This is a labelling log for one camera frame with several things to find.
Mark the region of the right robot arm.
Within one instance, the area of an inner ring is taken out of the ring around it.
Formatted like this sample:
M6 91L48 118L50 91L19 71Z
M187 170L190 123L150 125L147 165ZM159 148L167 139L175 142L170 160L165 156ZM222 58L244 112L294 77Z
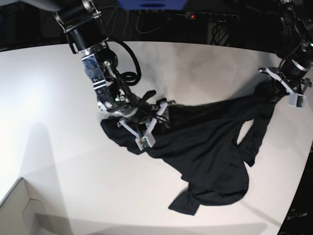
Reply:
M169 103L160 101L149 104L147 100L155 95L148 91L142 98L131 92L130 87L141 79L139 62L123 41L109 36L99 11L91 0L27 0L27 4L53 13L62 28L72 53L83 54L85 73L93 83L99 108L108 117L120 118L120 125L132 122L136 126L145 124L147 130L135 132L140 137L152 132L156 123L170 127L166 111ZM121 45L130 55L135 72L120 73L117 70L117 55L109 48L111 39Z

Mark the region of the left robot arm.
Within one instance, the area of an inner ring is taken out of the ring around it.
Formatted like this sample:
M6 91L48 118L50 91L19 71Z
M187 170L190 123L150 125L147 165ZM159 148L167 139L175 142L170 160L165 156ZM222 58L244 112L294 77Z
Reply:
M311 0L274 0L281 23L281 39L275 54L277 67L261 68L280 83L287 93L305 93L312 87L306 74L313 68L313 2Z

